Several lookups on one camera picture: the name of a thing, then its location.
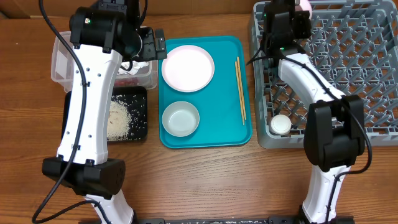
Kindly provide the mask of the white bowl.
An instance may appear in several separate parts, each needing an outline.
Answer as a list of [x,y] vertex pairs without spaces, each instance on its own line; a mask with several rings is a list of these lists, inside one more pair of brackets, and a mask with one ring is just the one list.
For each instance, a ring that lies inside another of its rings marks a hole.
[[296,0],[295,1],[295,10],[296,11],[308,11],[310,13],[310,17],[312,16],[312,7],[309,0]]

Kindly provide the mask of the white napkin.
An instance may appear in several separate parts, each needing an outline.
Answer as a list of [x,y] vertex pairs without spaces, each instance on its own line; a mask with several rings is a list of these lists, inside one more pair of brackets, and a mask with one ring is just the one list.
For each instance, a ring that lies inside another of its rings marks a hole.
[[149,71],[149,62],[123,62],[118,75],[141,75]]

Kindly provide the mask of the red snack wrapper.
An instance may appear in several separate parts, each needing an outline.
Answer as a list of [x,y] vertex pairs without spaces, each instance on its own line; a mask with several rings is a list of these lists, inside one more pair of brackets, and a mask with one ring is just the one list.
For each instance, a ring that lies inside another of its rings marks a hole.
[[127,87],[127,86],[137,86],[139,82],[136,78],[130,79],[117,79],[115,80],[114,86],[115,87]]

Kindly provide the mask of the grey bowl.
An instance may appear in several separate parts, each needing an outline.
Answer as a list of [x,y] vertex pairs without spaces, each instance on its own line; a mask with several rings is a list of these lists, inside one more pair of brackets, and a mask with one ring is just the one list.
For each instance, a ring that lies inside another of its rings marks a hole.
[[175,137],[191,135],[200,123],[195,106],[187,101],[176,101],[166,107],[161,118],[164,129]]

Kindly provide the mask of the small white cup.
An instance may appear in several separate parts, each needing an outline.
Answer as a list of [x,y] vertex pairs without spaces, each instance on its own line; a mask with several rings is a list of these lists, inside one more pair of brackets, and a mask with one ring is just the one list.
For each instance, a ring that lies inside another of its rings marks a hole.
[[288,116],[278,114],[274,116],[269,124],[270,132],[277,135],[287,135],[292,127],[292,123]]

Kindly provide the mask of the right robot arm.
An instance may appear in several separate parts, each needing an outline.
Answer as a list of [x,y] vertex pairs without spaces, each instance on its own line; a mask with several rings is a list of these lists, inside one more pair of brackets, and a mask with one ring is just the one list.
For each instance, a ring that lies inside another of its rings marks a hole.
[[337,217],[336,203],[344,178],[358,156],[371,151],[364,130],[364,104],[358,95],[346,95],[323,77],[310,61],[299,39],[311,36],[311,13],[296,7],[299,1],[272,1],[264,6],[261,50],[265,68],[298,95],[307,108],[303,146],[312,164],[308,194],[295,223],[354,223]]

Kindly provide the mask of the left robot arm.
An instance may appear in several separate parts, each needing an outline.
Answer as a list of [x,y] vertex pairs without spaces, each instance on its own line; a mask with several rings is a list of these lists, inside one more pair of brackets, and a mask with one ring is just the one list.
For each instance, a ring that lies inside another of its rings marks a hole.
[[83,196],[101,223],[137,221],[121,189],[126,165],[109,158],[106,128],[121,64],[167,56],[163,30],[143,26],[146,11],[138,0],[79,7],[70,18],[70,38],[62,40],[74,60],[73,87],[62,141],[42,172]]

